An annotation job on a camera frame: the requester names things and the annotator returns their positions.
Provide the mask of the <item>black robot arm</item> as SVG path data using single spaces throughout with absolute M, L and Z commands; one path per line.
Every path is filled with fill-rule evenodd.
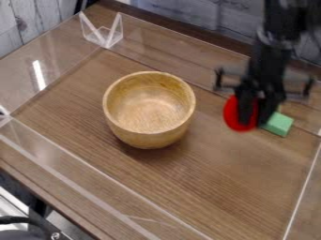
M 301 37 L 321 28 L 321 0 L 265 0 L 252 55 L 224 110 L 237 131 L 260 128 L 288 99 L 287 69 Z

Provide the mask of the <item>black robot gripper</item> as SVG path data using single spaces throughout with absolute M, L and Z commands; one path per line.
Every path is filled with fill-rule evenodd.
M 245 74 L 220 67 L 216 72 L 214 90 L 236 89 L 238 122 L 246 126 L 252 121 L 254 104 L 258 94 L 258 125 L 264 126 L 280 104 L 287 99 L 287 94 L 295 98 L 307 98 L 315 85 L 315 78 L 293 77 L 287 75 L 292 50 L 273 48 L 264 43 L 256 43 Z M 224 84 L 224 76 L 238 76 L 240 86 Z M 285 83 L 301 83 L 300 91 L 287 91 Z

